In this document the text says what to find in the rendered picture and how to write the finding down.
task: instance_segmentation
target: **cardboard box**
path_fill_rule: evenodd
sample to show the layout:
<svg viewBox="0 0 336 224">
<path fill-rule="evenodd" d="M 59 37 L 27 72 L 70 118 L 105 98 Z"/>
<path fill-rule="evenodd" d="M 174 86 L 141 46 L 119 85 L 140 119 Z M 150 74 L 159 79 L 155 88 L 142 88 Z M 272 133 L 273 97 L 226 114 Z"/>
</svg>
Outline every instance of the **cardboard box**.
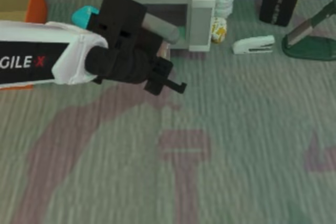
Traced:
<svg viewBox="0 0 336 224">
<path fill-rule="evenodd" d="M 0 20 L 45 23 L 47 21 L 47 3 L 45 0 L 0 0 Z M 8 89 L 31 89 L 32 86 Z"/>
</svg>

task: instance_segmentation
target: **cyan object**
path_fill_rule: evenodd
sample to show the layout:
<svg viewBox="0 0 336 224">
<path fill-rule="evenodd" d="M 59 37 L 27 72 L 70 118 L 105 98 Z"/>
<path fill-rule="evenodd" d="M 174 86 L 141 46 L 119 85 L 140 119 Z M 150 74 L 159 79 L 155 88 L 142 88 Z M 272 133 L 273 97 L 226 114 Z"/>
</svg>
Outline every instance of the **cyan object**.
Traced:
<svg viewBox="0 0 336 224">
<path fill-rule="evenodd" d="M 71 21 L 76 26 L 86 29 L 89 24 L 91 13 L 99 14 L 99 10 L 93 6 L 83 6 L 81 9 L 74 12 L 71 17 Z"/>
</svg>

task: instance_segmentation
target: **red letter x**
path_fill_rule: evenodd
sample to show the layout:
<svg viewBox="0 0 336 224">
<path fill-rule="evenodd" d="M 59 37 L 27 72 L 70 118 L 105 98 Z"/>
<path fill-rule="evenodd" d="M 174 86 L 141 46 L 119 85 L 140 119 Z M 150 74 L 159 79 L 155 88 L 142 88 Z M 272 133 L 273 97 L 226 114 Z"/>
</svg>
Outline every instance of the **red letter x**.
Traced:
<svg viewBox="0 0 336 224">
<path fill-rule="evenodd" d="M 35 64 L 35 67 L 43 67 L 45 58 L 45 56 L 37 56 L 37 62 Z"/>
</svg>

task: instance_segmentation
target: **teal object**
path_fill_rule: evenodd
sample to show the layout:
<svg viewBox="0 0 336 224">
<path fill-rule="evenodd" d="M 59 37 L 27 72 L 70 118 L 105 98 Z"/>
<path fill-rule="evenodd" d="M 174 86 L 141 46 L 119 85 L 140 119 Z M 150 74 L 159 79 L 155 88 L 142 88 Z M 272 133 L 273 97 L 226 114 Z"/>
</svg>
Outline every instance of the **teal object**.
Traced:
<svg viewBox="0 0 336 224">
<path fill-rule="evenodd" d="M 99 14 L 99 10 L 93 6 L 84 6 L 78 9 L 71 17 L 71 21 L 78 27 L 86 29 L 89 24 L 91 14 Z"/>
<path fill-rule="evenodd" d="M 311 19 L 306 20 L 282 40 L 282 50 L 292 58 L 336 60 L 336 40 L 309 36 L 321 22 L 336 13 L 336 0 L 331 1 Z"/>
</svg>

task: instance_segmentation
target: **green object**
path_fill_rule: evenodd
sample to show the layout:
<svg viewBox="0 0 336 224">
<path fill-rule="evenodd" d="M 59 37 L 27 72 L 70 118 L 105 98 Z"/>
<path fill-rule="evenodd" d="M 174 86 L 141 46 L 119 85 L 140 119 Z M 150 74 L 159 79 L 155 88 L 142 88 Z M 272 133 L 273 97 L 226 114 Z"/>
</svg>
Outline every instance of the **green object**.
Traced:
<svg viewBox="0 0 336 224">
<path fill-rule="evenodd" d="M 336 0 L 331 1 L 282 40 L 284 53 L 299 59 L 336 60 L 336 40 L 309 36 L 316 26 L 334 14 L 336 14 Z"/>
</svg>

